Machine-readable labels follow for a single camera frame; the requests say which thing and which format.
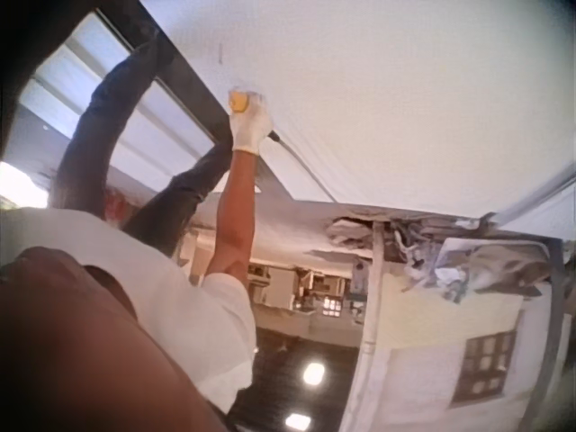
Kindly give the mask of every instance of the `light fixture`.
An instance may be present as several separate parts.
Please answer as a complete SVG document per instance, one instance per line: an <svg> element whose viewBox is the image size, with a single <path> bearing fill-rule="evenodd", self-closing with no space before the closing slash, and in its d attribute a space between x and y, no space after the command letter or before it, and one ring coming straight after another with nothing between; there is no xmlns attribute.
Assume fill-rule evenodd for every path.
<svg viewBox="0 0 576 432"><path fill-rule="evenodd" d="M18 207L48 206L48 192L40 189L18 168L0 162L0 195Z"/></svg>
<svg viewBox="0 0 576 432"><path fill-rule="evenodd" d="M324 378L324 372L326 368L322 363L310 363L306 366L304 371L304 382L309 385L318 385L322 382Z"/></svg>
<svg viewBox="0 0 576 432"><path fill-rule="evenodd" d="M310 425L311 418L302 414L291 414L286 419L286 426L296 430L306 430Z"/></svg>

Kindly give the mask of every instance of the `person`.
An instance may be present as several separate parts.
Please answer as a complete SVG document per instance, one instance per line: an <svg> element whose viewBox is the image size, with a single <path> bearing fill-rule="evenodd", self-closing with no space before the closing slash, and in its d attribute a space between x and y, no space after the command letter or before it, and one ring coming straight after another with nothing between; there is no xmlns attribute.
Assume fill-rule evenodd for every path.
<svg viewBox="0 0 576 432"><path fill-rule="evenodd" d="M1 215L0 328L11 335L1 341L8 356L0 370L9 379L0 388L40 407L39 419L58 413L70 430L93 414L108 425L102 430L116 418L164 424L144 430L220 430L206 407L228 412L251 384L256 326L246 283L258 149L272 130L263 98L250 94L247 110L231 115L232 146L217 144L175 176L122 230L104 222L116 140L169 61L156 39L108 74L58 168L50 208ZM214 255L202 286L193 287L170 257L228 170Z"/></svg>

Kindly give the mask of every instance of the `white glove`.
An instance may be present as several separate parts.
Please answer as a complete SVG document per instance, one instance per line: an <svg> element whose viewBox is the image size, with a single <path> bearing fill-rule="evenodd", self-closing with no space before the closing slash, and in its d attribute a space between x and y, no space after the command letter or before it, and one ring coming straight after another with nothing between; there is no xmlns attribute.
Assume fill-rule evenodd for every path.
<svg viewBox="0 0 576 432"><path fill-rule="evenodd" d="M261 94L248 92L248 108L230 115L230 128L234 137L232 150L259 154L260 143L272 131L272 120Z"/></svg>

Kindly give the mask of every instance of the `dark jeans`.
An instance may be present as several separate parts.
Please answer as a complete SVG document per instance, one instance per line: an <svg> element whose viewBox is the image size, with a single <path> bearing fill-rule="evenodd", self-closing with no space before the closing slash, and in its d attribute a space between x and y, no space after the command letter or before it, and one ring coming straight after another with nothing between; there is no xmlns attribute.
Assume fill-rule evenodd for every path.
<svg viewBox="0 0 576 432"><path fill-rule="evenodd" d="M142 45L96 88L52 183L49 203L104 219L108 166L116 141L156 73L168 62L160 41ZM216 145L123 227L135 239L171 257L196 207L230 169L231 148Z"/></svg>

